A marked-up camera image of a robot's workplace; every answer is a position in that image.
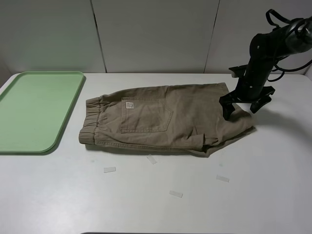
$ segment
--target plastic tray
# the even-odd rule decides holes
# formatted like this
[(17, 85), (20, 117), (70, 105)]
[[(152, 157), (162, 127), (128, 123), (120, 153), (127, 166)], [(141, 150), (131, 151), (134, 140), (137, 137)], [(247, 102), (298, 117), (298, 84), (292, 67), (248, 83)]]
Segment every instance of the plastic tray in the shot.
[(0, 153), (39, 153), (57, 141), (81, 72), (24, 72), (0, 95)]

